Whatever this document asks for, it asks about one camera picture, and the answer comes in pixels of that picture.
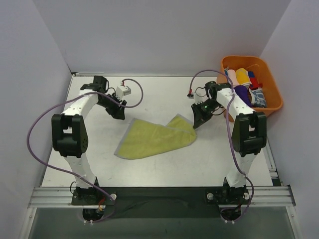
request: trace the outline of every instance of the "white wall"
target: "white wall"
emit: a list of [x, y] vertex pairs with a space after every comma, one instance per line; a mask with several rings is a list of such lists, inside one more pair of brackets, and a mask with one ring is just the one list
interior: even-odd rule
[[193, 75], [260, 55], [290, 0], [33, 0], [72, 71]]
[[[27, 151], [27, 130], [65, 98], [71, 74], [32, 0], [2, 0], [0, 32], [0, 232], [14, 239], [43, 169]], [[32, 145], [48, 159], [50, 117], [39, 124]]]
[[284, 107], [268, 137], [285, 184], [291, 184], [304, 236], [319, 236], [319, 1], [292, 0], [261, 55]]

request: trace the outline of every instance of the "orange plastic bin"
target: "orange plastic bin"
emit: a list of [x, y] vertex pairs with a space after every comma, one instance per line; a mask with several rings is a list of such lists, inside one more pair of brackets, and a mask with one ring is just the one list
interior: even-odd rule
[[[259, 83], [263, 84], [263, 92], [267, 102], [267, 108], [253, 108], [257, 112], [264, 112], [268, 117], [272, 112], [279, 110], [283, 106], [283, 98], [278, 90], [275, 79], [265, 61], [256, 56], [226, 56], [221, 60], [220, 71], [225, 68], [238, 70], [244, 68], [253, 71]], [[219, 74], [217, 83], [225, 83], [225, 76]]]

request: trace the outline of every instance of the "white table surface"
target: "white table surface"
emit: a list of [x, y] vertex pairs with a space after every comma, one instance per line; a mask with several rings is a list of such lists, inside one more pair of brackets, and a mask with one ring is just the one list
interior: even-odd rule
[[[124, 77], [106, 77], [110, 87], [117, 87]], [[125, 109], [126, 119], [116, 120], [104, 108], [95, 105], [85, 119], [89, 137], [88, 160], [100, 186], [221, 186], [233, 165], [225, 118], [214, 116], [197, 130], [196, 141], [185, 148], [152, 157], [125, 160], [114, 152], [133, 118], [153, 123], [167, 124], [176, 114], [193, 121], [188, 93], [191, 77], [132, 77], [144, 89], [144, 100], [136, 108]], [[198, 77], [193, 90], [203, 86], [212, 77]], [[74, 77], [68, 100], [78, 95], [83, 84], [92, 83], [93, 77]], [[127, 82], [132, 94], [125, 96], [128, 105], [139, 101], [140, 90], [133, 82]], [[255, 186], [272, 186], [266, 163], [266, 151], [262, 150], [253, 162], [248, 176]], [[49, 164], [70, 170], [66, 160], [54, 150]], [[74, 181], [72, 175], [47, 168], [43, 187], [68, 187]]]

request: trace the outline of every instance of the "yellow cloth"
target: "yellow cloth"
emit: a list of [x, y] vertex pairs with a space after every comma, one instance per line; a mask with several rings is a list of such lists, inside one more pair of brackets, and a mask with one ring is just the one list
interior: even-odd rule
[[115, 155], [139, 159], [191, 145], [196, 140], [192, 123], [176, 115], [166, 126], [133, 119]]
[[251, 82], [248, 77], [248, 72], [244, 68], [240, 68], [236, 71], [236, 78], [240, 85], [249, 87]]

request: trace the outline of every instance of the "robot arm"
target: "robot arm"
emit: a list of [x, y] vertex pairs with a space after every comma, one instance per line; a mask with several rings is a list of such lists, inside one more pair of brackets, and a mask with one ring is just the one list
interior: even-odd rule
[[[233, 93], [229, 83], [217, 84], [214, 81], [205, 84], [206, 101], [194, 95], [195, 104], [191, 106], [194, 113], [194, 128], [210, 120], [218, 107], [227, 108]], [[232, 143], [237, 154], [239, 168], [248, 174], [250, 166], [263, 147], [266, 146], [266, 116], [247, 106], [234, 92], [234, 100], [230, 105], [229, 114], [235, 119], [232, 132]], [[235, 165], [226, 176], [230, 187], [245, 187], [246, 178]]]
[[[94, 76], [93, 83], [81, 87], [79, 95], [96, 91], [105, 94], [107, 92], [107, 79], [102, 76]], [[112, 95], [113, 100], [122, 105], [122, 97], [131, 93], [127, 86], [119, 86]], [[52, 122], [52, 142], [55, 151], [69, 163], [72, 172], [81, 175], [84, 179], [98, 186], [98, 180], [93, 174], [86, 157], [88, 148], [88, 135], [84, 125], [84, 119], [89, 111], [96, 104], [103, 106], [105, 110], [115, 119], [124, 120], [124, 107], [111, 102], [103, 96], [97, 94], [86, 95], [75, 101], [69, 108], [61, 114], [53, 115]], [[87, 183], [76, 177], [76, 188], [78, 194], [86, 194], [85, 189], [90, 189]]]

